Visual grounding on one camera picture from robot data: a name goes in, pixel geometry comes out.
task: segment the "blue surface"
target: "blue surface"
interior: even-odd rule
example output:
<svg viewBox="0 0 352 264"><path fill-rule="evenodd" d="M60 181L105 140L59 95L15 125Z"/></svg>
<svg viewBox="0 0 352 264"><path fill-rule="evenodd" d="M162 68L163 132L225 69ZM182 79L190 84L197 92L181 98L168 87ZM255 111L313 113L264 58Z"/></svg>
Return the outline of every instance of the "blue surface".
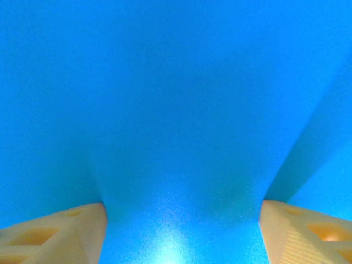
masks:
<svg viewBox="0 0 352 264"><path fill-rule="evenodd" d="M351 52L350 3L1 6L0 228L103 201L101 263L268 263L260 204ZM291 203L352 219L346 142Z"/></svg>

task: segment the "yellow plastic block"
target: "yellow plastic block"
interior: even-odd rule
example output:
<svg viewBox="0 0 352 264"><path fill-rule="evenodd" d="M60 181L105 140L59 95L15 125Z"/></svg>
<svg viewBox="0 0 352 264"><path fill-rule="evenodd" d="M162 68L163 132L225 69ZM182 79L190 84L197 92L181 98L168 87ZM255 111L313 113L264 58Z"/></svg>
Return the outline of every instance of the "yellow plastic block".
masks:
<svg viewBox="0 0 352 264"><path fill-rule="evenodd" d="M352 222L264 201L260 229L271 264L352 263Z"/></svg>
<svg viewBox="0 0 352 264"><path fill-rule="evenodd" d="M97 264L106 224L91 203L0 229L0 264Z"/></svg>

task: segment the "blue background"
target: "blue background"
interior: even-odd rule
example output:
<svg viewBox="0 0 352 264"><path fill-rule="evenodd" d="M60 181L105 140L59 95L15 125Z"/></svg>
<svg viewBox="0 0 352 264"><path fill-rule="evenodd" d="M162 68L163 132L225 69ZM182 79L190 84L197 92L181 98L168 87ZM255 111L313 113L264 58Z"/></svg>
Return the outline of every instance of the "blue background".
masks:
<svg viewBox="0 0 352 264"><path fill-rule="evenodd" d="M101 263L268 263L274 179L352 220L351 44L343 0L1 1L0 228L102 201Z"/></svg>

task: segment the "cutout hole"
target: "cutout hole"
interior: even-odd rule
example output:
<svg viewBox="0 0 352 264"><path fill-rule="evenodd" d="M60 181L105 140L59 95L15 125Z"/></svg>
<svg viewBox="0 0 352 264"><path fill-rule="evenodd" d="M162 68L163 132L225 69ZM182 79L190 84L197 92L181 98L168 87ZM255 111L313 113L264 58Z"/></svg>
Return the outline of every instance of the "cutout hole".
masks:
<svg viewBox="0 0 352 264"><path fill-rule="evenodd" d="M39 227L33 228L26 231L21 236L17 237L11 241L8 245L17 246L17 245L30 245L30 246L39 246L44 244L49 238L55 235L59 231L58 228L51 227Z"/></svg>
<svg viewBox="0 0 352 264"><path fill-rule="evenodd" d="M287 207L285 210L291 215L303 215L303 212L297 208Z"/></svg>
<svg viewBox="0 0 352 264"><path fill-rule="evenodd" d="M25 256L0 256L0 264L21 264L27 258Z"/></svg>
<svg viewBox="0 0 352 264"><path fill-rule="evenodd" d="M308 224L307 227L323 241L352 241L352 234L336 224Z"/></svg>
<svg viewBox="0 0 352 264"><path fill-rule="evenodd" d="M352 264L352 249L340 249L337 252L339 252L339 254L343 256L348 263Z"/></svg>
<svg viewBox="0 0 352 264"><path fill-rule="evenodd" d="M66 216L78 216L82 213L82 210L72 210L70 212L65 213Z"/></svg>

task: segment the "yellow plastic part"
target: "yellow plastic part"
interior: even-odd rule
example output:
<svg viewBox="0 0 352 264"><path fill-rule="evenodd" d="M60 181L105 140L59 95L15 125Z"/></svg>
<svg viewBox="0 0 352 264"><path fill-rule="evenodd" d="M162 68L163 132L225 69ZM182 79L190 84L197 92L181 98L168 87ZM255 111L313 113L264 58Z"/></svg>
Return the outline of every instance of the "yellow plastic part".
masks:
<svg viewBox="0 0 352 264"><path fill-rule="evenodd" d="M352 263L352 222L264 201L260 229L271 264Z"/></svg>
<svg viewBox="0 0 352 264"><path fill-rule="evenodd" d="M97 264L106 224L91 203L0 229L0 264Z"/></svg>

